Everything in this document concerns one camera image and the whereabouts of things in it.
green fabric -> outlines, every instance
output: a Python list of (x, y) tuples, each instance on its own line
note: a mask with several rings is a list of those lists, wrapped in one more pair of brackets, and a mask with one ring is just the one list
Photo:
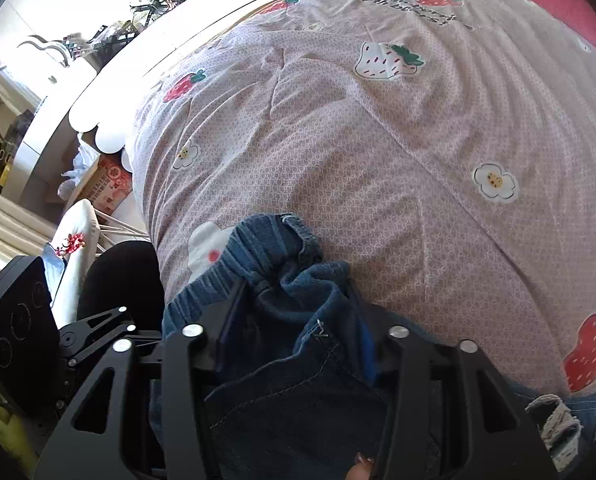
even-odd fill
[(34, 452), (22, 419), (5, 408), (0, 395), (0, 445), (14, 458), (22, 471), (31, 478), (38, 456)]

curtain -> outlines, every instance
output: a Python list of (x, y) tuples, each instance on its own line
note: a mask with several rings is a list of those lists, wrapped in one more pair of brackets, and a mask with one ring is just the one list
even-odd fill
[(0, 271), (18, 254), (40, 256), (56, 226), (0, 195)]

bed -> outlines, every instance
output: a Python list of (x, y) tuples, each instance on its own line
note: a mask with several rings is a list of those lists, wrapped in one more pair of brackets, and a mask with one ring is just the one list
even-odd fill
[(277, 0), (159, 81), (127, 148), (168, 301), (295, 212), (374, 303), (596, 400), (584, 0)]

